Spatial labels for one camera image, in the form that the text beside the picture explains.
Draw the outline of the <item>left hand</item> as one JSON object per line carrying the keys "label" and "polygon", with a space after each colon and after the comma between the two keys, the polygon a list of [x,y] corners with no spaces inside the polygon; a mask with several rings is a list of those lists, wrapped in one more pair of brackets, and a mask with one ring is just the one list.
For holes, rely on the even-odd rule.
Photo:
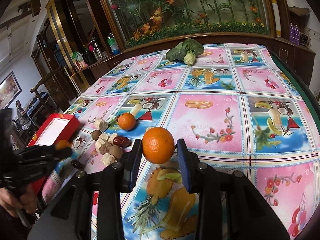
{"label": "left hand", "polygon": [[23,189],[24,194],[17,199],[8,189],[1,188],[1,207],[3,207],[12,217],[18,217],[16,209],[25,210],[26,213],[33,214],[37,208],[37,197],[32,186],[29,184]]}

